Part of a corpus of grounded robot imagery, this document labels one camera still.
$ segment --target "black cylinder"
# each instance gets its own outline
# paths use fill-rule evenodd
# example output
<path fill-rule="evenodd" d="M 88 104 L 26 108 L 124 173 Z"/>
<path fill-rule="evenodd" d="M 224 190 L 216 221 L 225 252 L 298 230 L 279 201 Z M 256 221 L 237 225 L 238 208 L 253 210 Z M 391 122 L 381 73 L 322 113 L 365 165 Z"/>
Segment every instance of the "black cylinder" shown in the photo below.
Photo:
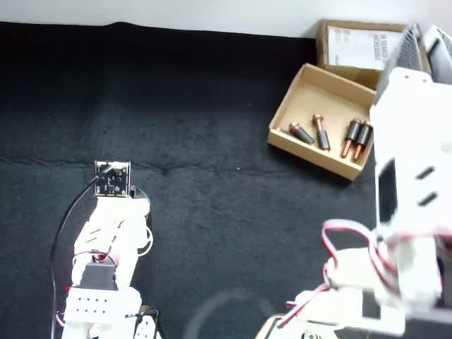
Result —
<path fill-rule="evenodd" d="M 361 129 L 359 130 L 358 137 L 356 139 L 356 143 L 358 145 L 366 146 L 369 142 L 370 135 L 372 133 L 372 126 L 368 124 L 361 125 Z"/>
<path fill-rule="evenodd" d="M 330 150 L 330 141 L 328 140 L 328 134 L 324 129 L 317 131 L 317 142 L 321 150 Z"/>
<path fill-rule="evenodd" d="M 345 137 L 345 140 L 351 140 L 351 141 L 355 142 L 358 137 L 360 126 L 361 126 L 361 124 L 359 121 L 352 120 L 350 122 L 350 125 L 348 126 L 348 132 L 347 132 L 347 136 Z"/>
<path fill-rule="evenodd" d="M 292 134 L 304 143 L 308 143 L 309 145 L 314 143 L 314 139 L 300 126 L 294 129 Z"/>

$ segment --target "white wall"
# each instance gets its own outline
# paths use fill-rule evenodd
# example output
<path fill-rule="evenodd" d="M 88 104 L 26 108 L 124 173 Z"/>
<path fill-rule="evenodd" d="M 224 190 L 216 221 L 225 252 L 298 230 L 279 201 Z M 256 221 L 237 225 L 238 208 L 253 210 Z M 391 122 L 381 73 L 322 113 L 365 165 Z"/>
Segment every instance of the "white wall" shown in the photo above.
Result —
<path fill-rule="evenodd" d="M 1 0 L 0 20 L 137 25 L 313 37 L 321 18 L 436 23 L 452 33 L 450 0 Z"/>

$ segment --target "open cardboard box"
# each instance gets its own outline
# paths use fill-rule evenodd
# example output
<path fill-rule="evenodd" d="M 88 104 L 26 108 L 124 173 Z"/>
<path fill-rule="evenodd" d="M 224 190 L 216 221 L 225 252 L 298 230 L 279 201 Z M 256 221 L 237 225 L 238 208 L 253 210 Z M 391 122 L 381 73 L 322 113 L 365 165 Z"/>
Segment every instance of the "open cardboard box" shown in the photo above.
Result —
<path fill-rule="evenodd" d="M 370 138 L 356 162 L 352 161 L 355 148 L 350 149 L 345 159 L 340 154 L 350 121 L 354 118 L 369 120 L 374 96 L 375 92 L 363 85 L 305 64 L 292 81 L 270 123 L 268 143 L 353 180 L 364 168 L 373 138 Z M 289 124 L 296 121 L 316 139 L 313 114 L 322 114 L 324 117 L 323 127 L 328 133 L 330 152 L 317 148 L 316 143 L 303 143 L 288 133 Z"/>
<path fill-rule="evenodd" d="M 356 83 L 360 83 L 368 88 L 375 89 L 380 71 L 376 69 L 361 69 L 359 67 L 338 66 L 328 63 L 328 26 L 338 28 L 349 28 L 351 30 L 381 30 L 389 32 L 403 32 L 405 25 L 395 23 L 362 23 L 359 21 L 346 20 L 325 20 L 320 22 L 319 31 L 316 38 L 317 66 L 330 71 L 331 73 L 347 78 Z M 424 43 L 420 40 L 421 60 L 423 69 L 431 72 L 427 52 Z"/>

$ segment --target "black carpet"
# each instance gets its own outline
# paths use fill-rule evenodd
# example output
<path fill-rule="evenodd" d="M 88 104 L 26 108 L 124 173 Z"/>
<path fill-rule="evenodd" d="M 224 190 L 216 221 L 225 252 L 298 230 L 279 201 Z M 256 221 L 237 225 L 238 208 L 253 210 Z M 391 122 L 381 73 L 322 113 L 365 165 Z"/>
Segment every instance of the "black carpet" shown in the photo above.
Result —
<path fill-rule="evenodd" d="M 131 160 L 152 199 L 155 245 L 133 286 L 166 339 L 253 339 L 321 282 L 325 219 L 373 226 L 370 166 L 349 184 L 266 144 L 293 76 L 315 63 L 313 40 L 2 23 L 0 44 L 2 338 L 48 338 L 49 249 L 95 159 Z M 94 203 L 60 243 L 60 299 Z M 410 324 L 406 338 L 450 337 L 433 329 Z"/>

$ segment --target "white robotic arm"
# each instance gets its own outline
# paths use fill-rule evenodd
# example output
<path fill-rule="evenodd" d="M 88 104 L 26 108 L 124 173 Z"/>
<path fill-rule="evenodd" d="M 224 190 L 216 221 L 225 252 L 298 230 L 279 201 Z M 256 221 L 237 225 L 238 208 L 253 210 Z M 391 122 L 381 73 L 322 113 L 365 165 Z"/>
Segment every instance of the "white robotic arm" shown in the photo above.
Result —
<path fill-rule="evenodd" d="M 450 38 L 439 35 L 448 39 L 441 48 L 452 47 Z M 288 302 L 292 310 L 269 319 L 257 339 L 308 332 L 335 338 L 333 329 L 343 327 L 400 336 L 407 318 L 452 323 L 452 76 L 444 76 L 452 74 L 452 63 L 430 59 L 432 79 L 415 51 L 419 38 L 415 26 L 407 29 L 370 111 L 377 228 L 325 222 L 321 237 L 331 255 L 325 282 Z M 334 230 L 358 233 L 368 247 L 336 251 L 326 236 Z M 377 310 L 372 315 L 365 311 L 369 300 Z"/>
<path fill-rule="evenodd" d="M 129 162 L 96 162 L 97 206 L 74 244 L 72 286 L 58 318 L 63 339 L 161 339 L 130 286 L 137 260 L 153 245 L 150 201 L 130 187 Z"/>

